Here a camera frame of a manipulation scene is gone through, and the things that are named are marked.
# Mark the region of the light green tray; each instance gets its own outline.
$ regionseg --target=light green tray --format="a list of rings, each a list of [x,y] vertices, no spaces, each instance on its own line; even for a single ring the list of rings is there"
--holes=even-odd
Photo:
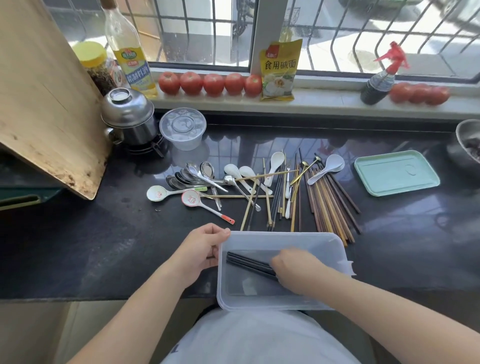
[[[360,157],[354,165],[368,193],[376,197],[440,184],[430,163],[415,150]]]

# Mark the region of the wooden cutting board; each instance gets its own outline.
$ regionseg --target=wooden cutting board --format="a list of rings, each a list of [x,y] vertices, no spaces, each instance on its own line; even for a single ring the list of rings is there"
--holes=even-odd
[[[111,149],[100,92],[41,0],[4,1],[0,34],[0,143],[93,199]]]

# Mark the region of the spice jar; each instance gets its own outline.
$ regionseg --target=spice jar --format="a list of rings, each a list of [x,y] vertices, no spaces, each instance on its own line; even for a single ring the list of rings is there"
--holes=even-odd
[[[101,44],[79,42],[72,49],[103,96],[126,82],[123,72],[115,61],[107,56],[107,51]]]

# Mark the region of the white shirt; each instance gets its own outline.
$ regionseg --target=white shirt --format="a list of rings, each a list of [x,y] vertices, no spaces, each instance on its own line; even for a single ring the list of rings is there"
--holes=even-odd
[[[298,311],[224,311],[202,317],[162,364],[360,364]]]

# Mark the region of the metal bowl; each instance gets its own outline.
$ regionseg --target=metal bowl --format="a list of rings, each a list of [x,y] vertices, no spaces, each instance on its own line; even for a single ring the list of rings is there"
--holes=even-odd
[[[480,120],[468,119],[458,124],[447,144],[447,151],[457,165],[480,178],[480,161],[466,148],[466,142],[470,139],[480,140]]]

